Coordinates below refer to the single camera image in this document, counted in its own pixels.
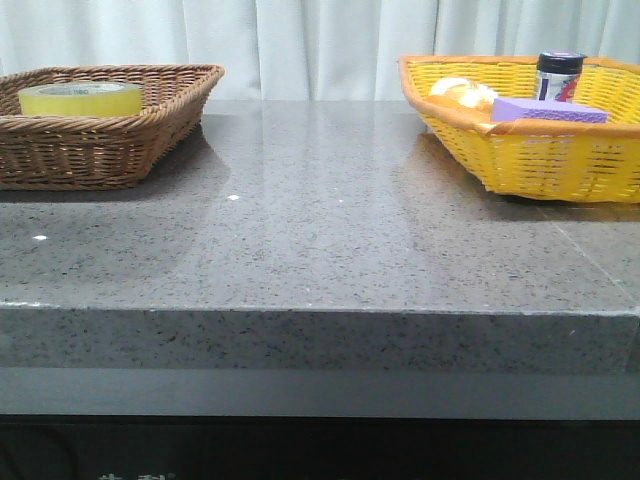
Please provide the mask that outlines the yellow tape roll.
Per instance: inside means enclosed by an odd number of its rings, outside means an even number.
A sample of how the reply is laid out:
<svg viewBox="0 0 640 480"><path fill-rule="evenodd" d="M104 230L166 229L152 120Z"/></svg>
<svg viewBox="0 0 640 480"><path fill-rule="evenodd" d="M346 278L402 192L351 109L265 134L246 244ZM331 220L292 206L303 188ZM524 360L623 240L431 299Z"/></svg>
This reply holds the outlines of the yellow tape roll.
<svg viewBox="0 0 640 480"><path fill-rule="evenodd" d="M142 111L143 90L130 83L81 81L23 88L18 99L28 116L120 117Z"/></svg>

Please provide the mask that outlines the white curtain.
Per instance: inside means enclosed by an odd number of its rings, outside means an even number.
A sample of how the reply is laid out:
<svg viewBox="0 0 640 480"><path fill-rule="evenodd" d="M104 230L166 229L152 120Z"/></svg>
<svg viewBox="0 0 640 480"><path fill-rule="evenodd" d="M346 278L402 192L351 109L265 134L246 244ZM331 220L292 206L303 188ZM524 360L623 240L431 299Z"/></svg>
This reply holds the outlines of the white curtain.
<svg viewBox="0 0 640 480"><path fill-rule="evenodd" d="M635 63L635 1L5 1L1 70L218 64L221 100L398 100L404 55Z"/></svg>

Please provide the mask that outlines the bread roll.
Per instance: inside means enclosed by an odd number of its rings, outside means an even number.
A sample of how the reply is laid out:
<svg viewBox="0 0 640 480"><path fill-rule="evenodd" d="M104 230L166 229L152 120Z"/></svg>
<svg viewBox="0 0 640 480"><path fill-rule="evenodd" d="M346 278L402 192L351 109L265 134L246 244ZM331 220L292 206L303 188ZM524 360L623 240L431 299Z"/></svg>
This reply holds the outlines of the bread roll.
<svg viewBox="0 0 640 480"><path fill-rule="evenodd" d="M445 77L432 85L427 99L439 106L474 112L489 118L498 97L496 90L472 79Z"/></svg>

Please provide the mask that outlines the purple sponge block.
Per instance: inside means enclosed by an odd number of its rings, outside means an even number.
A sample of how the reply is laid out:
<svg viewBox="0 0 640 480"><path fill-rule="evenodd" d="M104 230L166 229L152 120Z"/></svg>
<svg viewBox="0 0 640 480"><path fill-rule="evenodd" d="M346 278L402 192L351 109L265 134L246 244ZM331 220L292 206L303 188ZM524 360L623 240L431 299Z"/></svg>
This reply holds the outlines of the purple sponge block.
<svg viewBox="0 0 640 480"><path fill-rule="evenodd" d="M570 102L498 97L490 118L493 122L535 119L601 124L609 120L609 113Z"/></svg>

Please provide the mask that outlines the yellow wicker basket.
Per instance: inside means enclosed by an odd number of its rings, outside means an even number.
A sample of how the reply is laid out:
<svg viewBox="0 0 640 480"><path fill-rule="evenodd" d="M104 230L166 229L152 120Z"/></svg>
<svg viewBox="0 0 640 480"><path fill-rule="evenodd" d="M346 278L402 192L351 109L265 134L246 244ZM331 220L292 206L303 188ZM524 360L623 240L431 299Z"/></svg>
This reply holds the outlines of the yellow wicker basket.
<svg viewBox="0 0 640 480"><path fill-rule="evenodd" d="M534 56L413 56L399 59L407 101L485 189L571 202L639 200L639 67L606 57L585 61L574 101L609 113L605 124L522 119L492 122L450 100L434 100L446 77L472 79L502 97L529 98Z"/></svg>

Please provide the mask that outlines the black-capped seasoning jar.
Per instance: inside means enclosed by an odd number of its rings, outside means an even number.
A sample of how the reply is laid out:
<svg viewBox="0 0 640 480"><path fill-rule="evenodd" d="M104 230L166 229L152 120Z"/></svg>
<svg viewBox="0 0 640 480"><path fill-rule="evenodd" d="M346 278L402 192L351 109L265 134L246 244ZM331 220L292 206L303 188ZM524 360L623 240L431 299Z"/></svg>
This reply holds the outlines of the black-capped seasoning jar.
<svg viewBox="0 0 640 480"><path fill-rule="evenodd" d="M582 53L568 51L541 52L537 59L533 98L571 103L585 58Z"/></svg>

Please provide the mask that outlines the brown wicker basket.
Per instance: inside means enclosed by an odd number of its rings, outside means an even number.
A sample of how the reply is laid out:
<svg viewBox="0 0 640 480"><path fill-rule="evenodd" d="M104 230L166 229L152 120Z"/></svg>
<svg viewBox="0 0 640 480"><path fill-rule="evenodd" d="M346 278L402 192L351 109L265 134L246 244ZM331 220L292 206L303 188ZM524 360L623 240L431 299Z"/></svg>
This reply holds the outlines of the brown wicker basket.
<svg viewBox="0 0 640 480"><path fill-rule="evenodd" d="M1 188L4 191L117 190L137 185L200 123L225 70L215 64L54 66L1 79ZM22 88L68 81L141 86L137 116L33 117Z"/></svg>

